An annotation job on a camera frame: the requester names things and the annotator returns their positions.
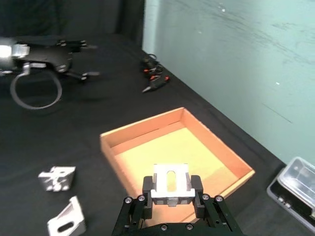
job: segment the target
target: metal bracket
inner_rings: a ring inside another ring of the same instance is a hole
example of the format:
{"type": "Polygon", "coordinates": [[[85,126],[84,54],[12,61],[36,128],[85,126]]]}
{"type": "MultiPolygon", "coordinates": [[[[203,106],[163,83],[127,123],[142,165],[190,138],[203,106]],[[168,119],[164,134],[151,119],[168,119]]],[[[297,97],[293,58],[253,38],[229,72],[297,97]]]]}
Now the metal bracket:
{"type": "Polygon", "coordinates": [[[189,204],[195,197],[191,187],[188,164],[154,165],[153,189],[151,197],[156,205],[175,207],[177,204],[189,204]],[[176,178],[176,190],[167,190],[167,173],[173,171],[176,178]]]}
{"type": "Polygon", "coordinates": [[[55,218],[47,222],[50,236],[78,236],[85,232],[84,216],[76,196],[70,204],[55,218]]]}
{"type": "Polygon", "coordinates": [[[66,191],[70,188],[75,167],[54,166],[50,172],[41,172],[38,175],[46,191],[66,191]]]}

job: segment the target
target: cardboard box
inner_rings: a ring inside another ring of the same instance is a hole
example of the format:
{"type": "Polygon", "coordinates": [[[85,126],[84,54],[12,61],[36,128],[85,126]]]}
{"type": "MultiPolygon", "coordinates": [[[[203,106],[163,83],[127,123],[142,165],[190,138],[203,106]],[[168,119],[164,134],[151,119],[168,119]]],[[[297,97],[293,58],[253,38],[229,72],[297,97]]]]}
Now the cardboard box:
{"type": "MultiPolygon", "coordinates": [[[[178,108],[100,136],[101,148],[128,194],[142,193],[144,176],[153,175],[154,164],[189,164],[189,175],[201,177],[204,192],[227,197],[243,185],[254,170],[185,108],[178,108]]],[[[175,179],[168,180],[169,189],[175,179]]],[[[190,222],[193,205],[153,205],[153,219],[190,222]]]]}

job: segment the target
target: open cardboard tray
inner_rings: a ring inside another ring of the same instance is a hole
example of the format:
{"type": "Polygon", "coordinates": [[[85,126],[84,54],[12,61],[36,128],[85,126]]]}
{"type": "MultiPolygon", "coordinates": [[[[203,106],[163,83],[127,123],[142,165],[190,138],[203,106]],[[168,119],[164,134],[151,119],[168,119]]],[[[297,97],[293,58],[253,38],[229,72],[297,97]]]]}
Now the open cardboard tray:
{"type": "MultiPolygon", "coordinates": [[[[153,175],[154,164],[189,164],[189,175],[201,177],[204,192],[227,197],[255,172],[185,108],[178,108],[100,136],[101,148],[128,194],[142,193],[144,176],[153,175]]],[[[168,179],[169,189],[175,178],[168,179]]],[[[192,204],[153,206],[147,225],[191,222],[192,204]]]]}

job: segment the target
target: black table surface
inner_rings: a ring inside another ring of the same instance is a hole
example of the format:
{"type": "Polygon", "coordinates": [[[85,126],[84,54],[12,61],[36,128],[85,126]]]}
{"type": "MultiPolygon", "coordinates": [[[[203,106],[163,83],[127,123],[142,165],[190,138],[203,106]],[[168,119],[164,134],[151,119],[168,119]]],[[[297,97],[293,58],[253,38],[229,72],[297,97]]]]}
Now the black table surface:
{"type": "MultiPolygon", "coordinates": [[[[90,42],[98,49],[76,55],[74,69],[101,75],[84,85],[63,78],[62,100],[52,108],[20,108],[9,94],[10,77],[0,79],[0,235],[48,235],[47,221],[72,196],[78,197],[86,219],[83,235],[111,235],[126,190],[101,153],[99,135],[178,107],[192,112],[256,171],[226,199],[245,234],[313,235],[267,196],[268,184],[284,163],[175,77],[142,94],[147,81],[139,62],[145,54],[132,42],[119,35],[90,42]],[[43,190],[37,176],[53,165],[77,167],[69,191],[43,190]]],[[[37,92],[45,100],[53,95],[43,81],[21,83],[25,96],[37,92]]]]}

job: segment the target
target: hole in bracket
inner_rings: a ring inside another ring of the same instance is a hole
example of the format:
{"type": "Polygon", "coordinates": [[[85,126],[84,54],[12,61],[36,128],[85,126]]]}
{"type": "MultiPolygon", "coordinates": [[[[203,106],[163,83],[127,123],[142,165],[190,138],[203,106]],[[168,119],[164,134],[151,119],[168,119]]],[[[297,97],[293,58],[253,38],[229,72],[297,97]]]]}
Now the hole in bracket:
{"type": "Polygon", "coordinates": [[[64,231],[66,231],[66,230],[72,228],[73,226],[74,226],[74,223],[73,223],[73,222],[69,222],[69,223],[67,223],[67,224],[65,224],[65,225],[60,226],[60,227],[57,229],[57,231],[58,231],[58,233],[61,233],[61,232],[64,232],[64,231]]]}
{"type": "Polygon", "coordinates": [[[174,171],[167,172],[167,191],[176,191],[176,174],[174,171]]]}

